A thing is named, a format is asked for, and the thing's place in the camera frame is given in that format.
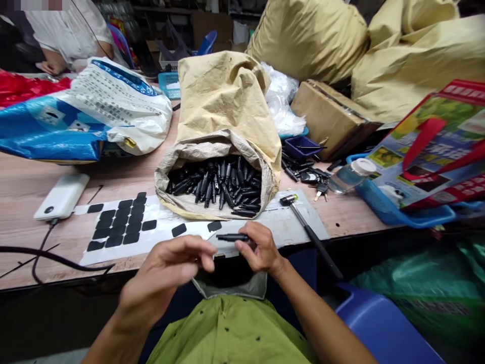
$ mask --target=clear plastic bottle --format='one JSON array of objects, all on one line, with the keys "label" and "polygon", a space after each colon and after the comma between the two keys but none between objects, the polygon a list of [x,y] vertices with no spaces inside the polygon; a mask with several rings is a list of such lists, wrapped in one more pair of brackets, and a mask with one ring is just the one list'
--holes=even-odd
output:
[{"label": "clear plastic bottle", "polygon": [[328,181],[328,188],[338,195],[343,195],[376,171],[375,164],[365,158],[359,158],[342,167]]}]

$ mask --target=white blouse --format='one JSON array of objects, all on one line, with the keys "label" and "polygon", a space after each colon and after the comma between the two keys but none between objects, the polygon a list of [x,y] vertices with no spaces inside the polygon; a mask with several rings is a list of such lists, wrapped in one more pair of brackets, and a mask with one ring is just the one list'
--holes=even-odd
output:
[{"label": "white blouse", "polygon": [[115,55],[113,61],[128,68],[96,5],[91,0],[72,1],[75,2],[79,10],[68,2],[68,4],[70,3],[68,10],[25,11],[25,15],[34,30],[34,38],[40,46],[49,51],[60,53],[68,68],[73,70],[74,61],[96,56],[97,40],[104,41],[113,46]]}]

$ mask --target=wooden table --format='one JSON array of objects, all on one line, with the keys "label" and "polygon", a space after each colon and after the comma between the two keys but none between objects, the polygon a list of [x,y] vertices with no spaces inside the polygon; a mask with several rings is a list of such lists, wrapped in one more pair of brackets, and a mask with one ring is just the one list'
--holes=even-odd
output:
[{"label": "wooden table", "polygon": [[[2,215],[0,244],[40,248],[48,225],[45,222],[35,221],[33,215],[63,174],[83,172],[91,177],[78,205],[87,204],[100,185],[103,185],[103,188],[91,204],[130,199],[141,191],[154,195],[154,171],[165,151],[174,144],[179,113],[180,111],[174,112],[170,131],[162,145],[154,152],[141,157],[110,159],[74,167],[58,166],[0,154],[0,213]],[[327,166],[328,163],[316,165],[322,170]],[[318,202],[313,202],[314,189],[310,189],[302,183],[297,184],[282,173],[280,190],[287,189],[305,191],[331,238],[390,228],[378,219],[355,192],[342,196],[330,193],[328,203],[323,198],[320,198]],[[44,250],[59,244],[51,252],[78,263],[87,248],[87,242],[90,241],[94,225],[92,214],[72,215],[68,219],[61,220],[51,232]],[[113,262],[116,263],[116,266],[111,269],[110,273],[138,269],[145,257],[146,254],[115,260]],[[0,290],[35,285],[31,275],[32,261],[24,264],[32,258],[25,254],[0,254]],[[85,278],[102,273],[76,271],[45,258],[39,259],[36,272],[45,283]]]}]

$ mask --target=white power bank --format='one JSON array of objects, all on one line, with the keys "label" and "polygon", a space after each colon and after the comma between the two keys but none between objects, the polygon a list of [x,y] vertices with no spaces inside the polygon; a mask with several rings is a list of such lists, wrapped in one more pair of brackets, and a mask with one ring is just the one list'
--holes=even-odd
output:
[{"label": "white power bank", "polygon": [[57,181],[34,214],[36,220],[64,219],[71,216],[86,188],[89,176],[84,173],[64,175]]}]

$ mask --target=car key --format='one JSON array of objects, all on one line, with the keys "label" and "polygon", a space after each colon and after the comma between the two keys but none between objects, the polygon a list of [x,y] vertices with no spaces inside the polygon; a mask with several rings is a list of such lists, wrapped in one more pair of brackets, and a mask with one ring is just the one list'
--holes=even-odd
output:
[{"label": "car key", "polygon": [[328,197],[327,197],[328,185],[319,183],[315,188],[317,189],[317,195],[315,196],[313,201],[317,201],[318,198],[323,194],[323,196],[325,197],[325,201],[328,202]]}]

